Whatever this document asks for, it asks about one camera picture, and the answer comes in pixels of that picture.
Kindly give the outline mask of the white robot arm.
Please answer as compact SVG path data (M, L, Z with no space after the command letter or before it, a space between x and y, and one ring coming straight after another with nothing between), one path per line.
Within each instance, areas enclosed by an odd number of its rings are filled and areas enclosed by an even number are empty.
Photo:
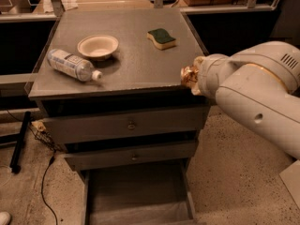
M265 42L232 56L211 54L194 62L192 90L213 99L231 119L300 158L300 50Z

